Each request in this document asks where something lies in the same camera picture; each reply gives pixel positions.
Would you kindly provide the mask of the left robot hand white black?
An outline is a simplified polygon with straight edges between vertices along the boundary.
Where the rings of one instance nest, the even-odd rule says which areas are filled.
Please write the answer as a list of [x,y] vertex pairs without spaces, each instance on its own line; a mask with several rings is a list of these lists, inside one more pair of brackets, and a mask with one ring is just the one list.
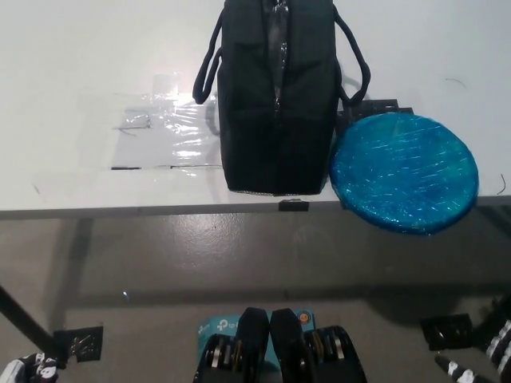
[[14,359],[1,373],[1,383],[54,383],[64,365],[45,353],[32,353]]

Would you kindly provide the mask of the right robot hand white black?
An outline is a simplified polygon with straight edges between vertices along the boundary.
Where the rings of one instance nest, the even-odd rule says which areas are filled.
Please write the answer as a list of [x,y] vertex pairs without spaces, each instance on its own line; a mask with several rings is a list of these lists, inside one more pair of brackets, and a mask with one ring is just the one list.
[[[493,301],[493,310],[474,331],[474,346],[479,349],[497,370],[499,382],[510,382],[510,296]],[[437,366],[453,382],[487,383],[490,379],[473,369],[460,365],[437,354]]]

